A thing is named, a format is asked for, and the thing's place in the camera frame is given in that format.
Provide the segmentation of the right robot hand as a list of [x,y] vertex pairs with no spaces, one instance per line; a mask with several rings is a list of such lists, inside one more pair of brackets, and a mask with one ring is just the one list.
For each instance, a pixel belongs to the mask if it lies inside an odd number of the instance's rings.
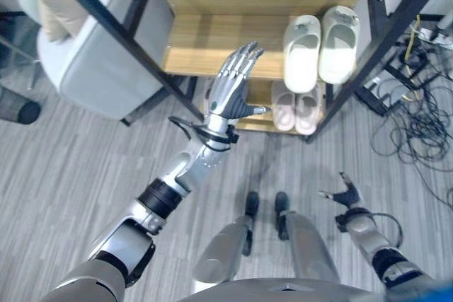
[[346,186],[346,191],[332,193],[319,190],[318,195],[324,199],[329,199],[333,202],[342,204],[347,208],[360,203],[362,201],[361,194],[350,177],[345,172],[339,172],[339,175]]

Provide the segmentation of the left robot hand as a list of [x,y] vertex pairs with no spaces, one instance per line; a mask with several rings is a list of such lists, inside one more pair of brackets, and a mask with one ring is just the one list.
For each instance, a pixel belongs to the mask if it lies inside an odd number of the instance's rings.
[[253,68],[264,53],[256,41],[234,50],[221,66],[208,96],[209,116],[235,120],[270,112],[267,106],[246,102],[246,85]]

